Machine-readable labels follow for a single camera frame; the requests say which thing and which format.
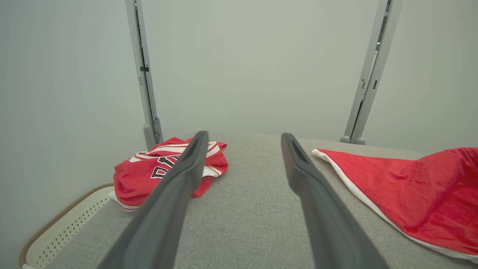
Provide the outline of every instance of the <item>red fabric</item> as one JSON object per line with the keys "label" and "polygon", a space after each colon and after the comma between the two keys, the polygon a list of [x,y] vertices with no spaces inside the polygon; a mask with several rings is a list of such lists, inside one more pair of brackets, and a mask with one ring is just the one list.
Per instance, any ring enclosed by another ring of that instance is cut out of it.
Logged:
{"label": "red fabric", "polygon": [[478,254],[478,148],[449,149],[419,160],[319,151],[406,234]]}
{"label": "red fabric", "polygon": [[[191,140],[173,137],[116,165],[113,180],[118,200],[128,206],[141,206]],[[192,197],[203,195],[211,187],[214,177],[227,171],[229,164],[222,153],[226,147],[221,142],[209,142],[203,179]]]}

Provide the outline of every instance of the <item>white trim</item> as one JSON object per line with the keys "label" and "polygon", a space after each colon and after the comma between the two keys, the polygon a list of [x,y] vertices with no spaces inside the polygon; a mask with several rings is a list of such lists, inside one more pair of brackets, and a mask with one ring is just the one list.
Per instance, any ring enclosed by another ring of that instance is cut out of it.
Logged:
{"label": "white trim", "polygon": [[118,198],[116,197],[115,191],[110,192],[110,193],[108,194],[108,196],[109,196],[112,200],[114,200],[115,202],[119,203],[119,204],[123,207],[123,209],[124,209],[125,211],[131,212],[131,211],[138,210],[138,209],[140,208],[140,206],[125,205],[125,204],[121,203],[121,202],[118,200]]}
{"label": "white trim", "polygon": [[141,158],[143,158],[143,159],[154,159],[154,158],[157,158],[156,156],[148,156],[147,154],[148,154],[147,151],[140,151],[140,152],[136,153],[135,156],[136,156],[137,158],[140,158],[140,159],[141,159]]}
{"label": "white trim", "polygon": [[135,162],[139,162],[139,161],[142,161],[142,160],[136,158],[135,156],[133,156],[133,157],[130,158],[130,163],[135,163]]}
{"label": "white trim", "polygon": [[153,153],[153,152],[156,152],[156,151],[169,151],[169,152],[183,153],[184,150],[186,149],[186,147],[187,146],[179,147],[179,146],[168,145],[168,146],[164,146],[164,147],[157,147],[157,148],[153,149],[152,151],[150,151],[149,153]]}
{"label": "white trim", "polygon": [[217,178],[219,175],[214,172],[213,170],[211,170],[209,167],[207,166],[204,166],[204,169],[203,169],[203,177],[214,177],[214,178]]}
{"label": "white trim", "polygon": [[432,245],[430,243],[418,240],[414,237],[411,237],[410,235],[406,234],[404,231],[402,231],[395,223],[393,223],[385,214],[345,175],[345,173],[342,171],[342,169],[335,163],[327,154],[319,151],[318,149],[312,150],[312,153],[322,160],[330,163],[332,168],[335,170],[335,172],[338,174],[338,177],[345,183],[347,188],[357,197],[359,198],[362,202],[364,202],[369,208],[371,208],[377,215],[379,215],[382,219],[384,219],[386,222],[388,222],[390,225],[392,225],[395,229],[397,229],[400,233],[402,233],[404,236],[409,238],[410,240],[425,246],[427,248],[430,248],[438,253],[441,253],[443,255],[447,255],[453,258],[459,258],[459,259],[467,259],[470,260],[474,263],[478,263],[478,255],[471,255],[471,254],[466,254],[463,252],[459,252],[456,250],[451,250],[449,248],[445,247],[440,247],[436,245]]}
{"label": "white trim", "polygon": [[159,146],[159,147],[157,147],[157,148],[165,147],[165,146],[184,146],[184,147],[187,147],[187,146],[189,146],[189,143],[185,143],[185,144],[169,144],[169,145]]}
{"label": "white trim", "polygon": [[208,144],[209,145],[207,145],[207,149],[211,149],[212,147],[214,147],[217,144],[217,142],[216,141],[209,141]]}
{"label": "white trim", "polygon": [[209,150],[207,153],[206,153],[206,158],[207,157],[211,157],[213,156],[214,154],[216,154],[217,152],[219,152],[219,146],[216,144],[216,146],[214,148],[212,148],[211,150]]}
{"label": "white trim", "polygon": [[213,165],[206,165],[207,168],[211,169],[211,171],[215,172],[218,174],[218,176],[222,175],[221,170],[215,168]]}

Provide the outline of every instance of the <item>gray table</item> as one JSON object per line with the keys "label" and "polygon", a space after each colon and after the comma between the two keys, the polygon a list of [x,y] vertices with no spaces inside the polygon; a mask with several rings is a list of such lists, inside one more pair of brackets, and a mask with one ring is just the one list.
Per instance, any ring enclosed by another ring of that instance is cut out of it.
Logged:
{"label": "gray table", "polygon": [[[279,136],[210,133],[228,145],[226,174],[191,200],[181,233],[178,268],[311,268],[312,252],[298,197],[290,190]],[[392,268],[474,268],[404,237],[345,187],[314,148],[372,157],[417,159],[425,154],[298,139]],[[135,216],[109,201],[49,264],[50,269],[95,268]]]}

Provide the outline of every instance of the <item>laundry basket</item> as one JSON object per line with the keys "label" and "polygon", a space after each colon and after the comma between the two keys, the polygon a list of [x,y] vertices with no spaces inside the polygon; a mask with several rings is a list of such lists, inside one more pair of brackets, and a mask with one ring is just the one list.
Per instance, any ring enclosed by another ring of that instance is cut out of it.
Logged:
{"label": "laundry basket", "polygon": [[101,185],[80,197],[40,229],[20,252],[23,269],[45,268],[78,231],[109,200],[113,183]]}

